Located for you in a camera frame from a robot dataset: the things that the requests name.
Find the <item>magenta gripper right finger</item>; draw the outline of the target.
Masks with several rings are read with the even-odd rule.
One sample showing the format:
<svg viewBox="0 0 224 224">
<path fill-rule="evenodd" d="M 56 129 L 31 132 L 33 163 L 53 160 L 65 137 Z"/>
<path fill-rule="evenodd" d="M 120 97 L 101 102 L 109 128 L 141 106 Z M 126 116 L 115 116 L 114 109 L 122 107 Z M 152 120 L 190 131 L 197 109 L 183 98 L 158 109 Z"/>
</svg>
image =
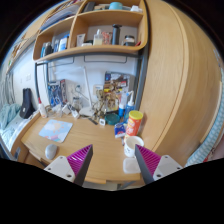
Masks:
<svg viewBox="0 0 224 224">
<path fill-rule="evenodd" d="M 135 145 L 135 156 L 145 184 L 150 184 L 182 169 L 182 166 L 169 155 L 159 156 L 140 145 Z"/>
</svg>

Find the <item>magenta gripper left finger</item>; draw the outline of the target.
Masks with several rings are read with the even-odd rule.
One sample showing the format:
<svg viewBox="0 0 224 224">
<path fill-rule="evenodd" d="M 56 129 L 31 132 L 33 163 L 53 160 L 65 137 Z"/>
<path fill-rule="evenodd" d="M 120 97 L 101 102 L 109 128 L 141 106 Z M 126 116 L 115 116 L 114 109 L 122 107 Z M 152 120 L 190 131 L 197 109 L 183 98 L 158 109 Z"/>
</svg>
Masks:
<svg viewBox="0 0 224 224">
<path fill-rule="evenodd" d="M 45 168 L 45 171 L 48 171 L 72 183 L 75 183 L 78 186 L 82 186 L 92 156 L 93 145 L 90 144 L 67 157 L 57 157 Z"/>
</svg>

